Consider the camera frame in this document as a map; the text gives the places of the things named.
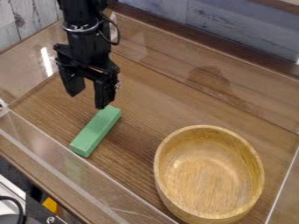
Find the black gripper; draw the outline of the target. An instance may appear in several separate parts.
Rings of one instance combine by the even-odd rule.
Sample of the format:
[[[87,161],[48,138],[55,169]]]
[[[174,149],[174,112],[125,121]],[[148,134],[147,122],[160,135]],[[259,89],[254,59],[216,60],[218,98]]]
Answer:
[[[67,44],[56,44],[60,79],[67,93],[75,97],[85,88],[84,79],[93,82],[95,106],[103,109],[116,97],[119,66],[109,58],[112,46],[108,27],[95,29],[64,28]]]

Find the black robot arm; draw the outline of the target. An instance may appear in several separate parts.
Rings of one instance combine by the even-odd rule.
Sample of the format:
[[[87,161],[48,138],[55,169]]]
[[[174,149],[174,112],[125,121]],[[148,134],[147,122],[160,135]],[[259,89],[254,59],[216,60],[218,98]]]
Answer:
[[[104,14],[108,0],[57,0],[63,12],[63,30],[68,44],[56,44],[56,64],[65,91],[76,96],[93,82],[95,107],[103,109],[116,97],[120,68],[109,54],[116,42],[111,39],[111,25]]]

